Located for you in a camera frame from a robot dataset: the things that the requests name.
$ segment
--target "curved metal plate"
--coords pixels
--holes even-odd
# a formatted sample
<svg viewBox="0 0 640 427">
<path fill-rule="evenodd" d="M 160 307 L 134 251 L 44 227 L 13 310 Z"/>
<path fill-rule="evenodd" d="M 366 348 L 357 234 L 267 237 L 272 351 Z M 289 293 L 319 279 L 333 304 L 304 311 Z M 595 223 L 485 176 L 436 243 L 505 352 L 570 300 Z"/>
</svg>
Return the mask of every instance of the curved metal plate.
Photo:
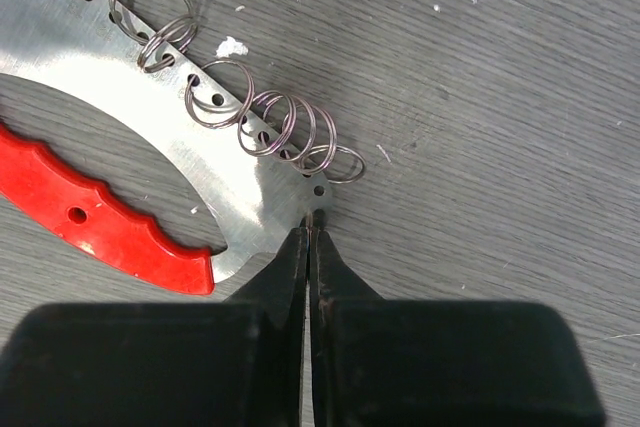
<svg viewBox="0 0 640 427">
<path fill-rule="evenodd" d="M 123 12 L 129 25 L 152 32 Z M 307 213 L 330 208 L 331 188 L 324 175 L 307 179 L 273 156 L 246 154 L 234 127 L 210 130 L 195 123 L 183 100 L 190 74 L 202 80 L 196 95 L 220 93 L 230 107 L 240 103 L 169 45 L 159 55 L 171 53 L 175 64 L 157 74 L 143 73 L 135 64 L 140 46 L 108 14 L 108 0 L 0 0 L 0 73 L 77 97 L 164 154 L 202 197 L 227 241 L 228 249 L 212 259 L 216 282 L 257 253 L 277 252 Z M 248 145 L 257 145 L 261 131 L 277 135 L 255 114 L 247 118 Z M 317 186 L 324 195 L 315 195 Z"/>
</svg>

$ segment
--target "pliers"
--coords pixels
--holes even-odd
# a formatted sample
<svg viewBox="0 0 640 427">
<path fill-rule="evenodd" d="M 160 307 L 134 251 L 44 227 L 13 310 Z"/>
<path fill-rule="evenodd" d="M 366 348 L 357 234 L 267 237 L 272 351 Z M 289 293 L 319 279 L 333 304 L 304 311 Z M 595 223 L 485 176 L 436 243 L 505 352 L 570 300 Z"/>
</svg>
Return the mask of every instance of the pliers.
<svg viewBox="0 0 640 427">
<path fill-rule="evenodd" d="M 0 358 L 0 425 L 299 426 L 307 301 L 318 427 L 605 423 L 554 310 L 384 300 L 315 212 L 222 303 L 31 312 Z"/>
</svg>

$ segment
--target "red plastic handle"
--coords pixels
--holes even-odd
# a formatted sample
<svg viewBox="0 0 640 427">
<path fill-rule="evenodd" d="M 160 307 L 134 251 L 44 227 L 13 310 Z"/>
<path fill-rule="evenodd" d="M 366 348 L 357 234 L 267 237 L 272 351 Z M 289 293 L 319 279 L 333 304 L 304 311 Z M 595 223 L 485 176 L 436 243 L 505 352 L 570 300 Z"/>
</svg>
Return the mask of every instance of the red plastic handle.
<svg viewBox="0 0 640 427">
<path fill-rule="evenodd" d="M 184 294 L 213 292 L 211 253 L 171 242 L 103 182 L 75 172 L 44 144 L 0 122 L 0 192 L 58 237 L 116 269 Z"/>
</svg>

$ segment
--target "gray surface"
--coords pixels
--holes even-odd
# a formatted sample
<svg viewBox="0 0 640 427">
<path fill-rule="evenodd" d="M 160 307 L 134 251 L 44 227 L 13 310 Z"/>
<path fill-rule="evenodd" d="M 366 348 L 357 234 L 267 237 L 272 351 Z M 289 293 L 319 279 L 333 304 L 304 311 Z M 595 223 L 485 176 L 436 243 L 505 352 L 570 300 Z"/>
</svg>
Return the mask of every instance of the gray surface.
<svg viewBox="0 0 640 427">
<path fill-rule="evenodd" d="M 359 274 L 386 297 L 557 308 L 611 425 L 638 425 L 637 0 L 195 2 L 207 29 L 194 61 L 227 35 L 245 42 L 259 87 L 316 99 L 368 158 L 368 178 L 334 192 L 330 227 Z M 180 4 L 135 7 L 158 27 Z M 190 213 L 199 200 L 185 179 L 95 109 L 3 78 L 0 116 L 108 179 L 173 238 L 219 245 L 204 206 Z M 48 301 L 191 300 L 88 259 L 6 201 L 0 211 L 0 341 Z"/>
</svg>

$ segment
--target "hole in red handle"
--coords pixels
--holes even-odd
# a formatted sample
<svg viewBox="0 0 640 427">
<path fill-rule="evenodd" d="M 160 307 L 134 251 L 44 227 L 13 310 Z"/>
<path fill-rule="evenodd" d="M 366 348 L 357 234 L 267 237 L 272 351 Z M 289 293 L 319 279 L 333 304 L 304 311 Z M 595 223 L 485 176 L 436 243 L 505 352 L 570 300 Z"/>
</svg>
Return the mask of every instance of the hole in red handle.
<svg viewBox="0 0 640 427">
<path fill-rule="evenodd" d="M 72 207 L 67 213 L 69 220 L 74 224 L 84 224 L 87 221 L 87 213 L 80 207 Z"/>
</svg>

